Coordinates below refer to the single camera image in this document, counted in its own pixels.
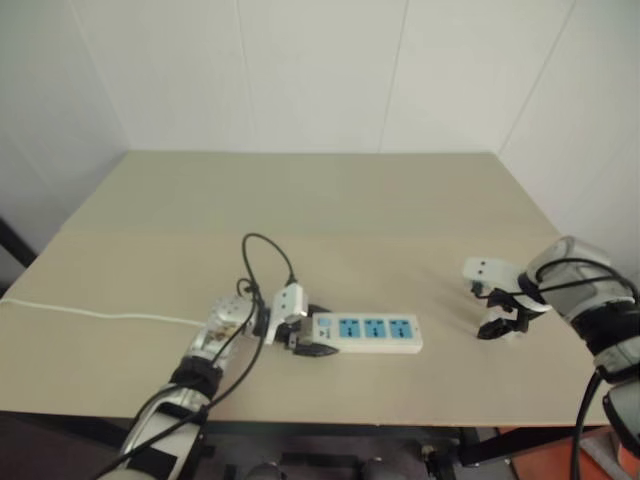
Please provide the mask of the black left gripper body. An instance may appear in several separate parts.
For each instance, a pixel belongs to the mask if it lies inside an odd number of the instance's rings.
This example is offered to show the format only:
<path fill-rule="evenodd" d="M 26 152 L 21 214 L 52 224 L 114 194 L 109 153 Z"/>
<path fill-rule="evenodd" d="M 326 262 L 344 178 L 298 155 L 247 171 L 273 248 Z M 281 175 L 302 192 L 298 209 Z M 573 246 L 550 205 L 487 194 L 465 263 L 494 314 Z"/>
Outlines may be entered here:
<path fill-rule="evenodd" d="M 313 344 L 312 319 L 301 317 L 279 326 L 279 340 L 291 351 L 310 351 Z"/>

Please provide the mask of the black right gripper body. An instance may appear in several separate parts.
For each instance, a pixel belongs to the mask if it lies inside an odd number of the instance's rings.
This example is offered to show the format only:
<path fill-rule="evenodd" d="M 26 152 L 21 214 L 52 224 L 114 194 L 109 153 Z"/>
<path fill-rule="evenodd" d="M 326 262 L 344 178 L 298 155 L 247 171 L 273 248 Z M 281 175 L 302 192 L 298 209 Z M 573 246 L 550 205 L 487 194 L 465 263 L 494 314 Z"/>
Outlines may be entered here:
<path fill-rule="evenodd" d="M 501 289 L 494 289 L 487 300 L 490 321 L 486 323 L 488 334 L 527 333 L 531 311 Z"/>

